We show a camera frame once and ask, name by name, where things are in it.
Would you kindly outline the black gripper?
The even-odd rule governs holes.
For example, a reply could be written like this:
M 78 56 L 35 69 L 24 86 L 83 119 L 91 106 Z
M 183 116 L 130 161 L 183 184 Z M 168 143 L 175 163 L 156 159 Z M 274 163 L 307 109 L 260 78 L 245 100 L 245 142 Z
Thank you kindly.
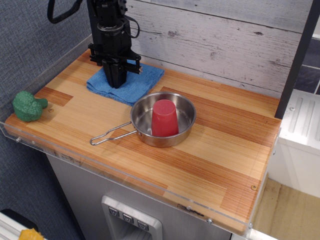
M 131 50 L 131 28 L 128 23 L 118 23 L 108 27 L 97 24 L 97 36 L 100 43 L 91 43 L 90 60 L 103 66 L 108 84 L 116 89 L 120 88 L 127 80 L 127 71 L 141 74 L 141 56 Z

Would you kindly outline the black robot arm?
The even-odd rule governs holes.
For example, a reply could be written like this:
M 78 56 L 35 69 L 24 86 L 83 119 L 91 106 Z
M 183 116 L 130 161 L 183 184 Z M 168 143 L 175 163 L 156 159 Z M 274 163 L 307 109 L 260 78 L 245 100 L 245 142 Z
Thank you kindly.
M 90 60 L 102 66 L 108 84 L 115 89 L 127 81 L 127 72 L 140 74 L 141 56 L 132 51 L 130 21 L 125 0 L 88 0 L 93 43 L 88 45 Z

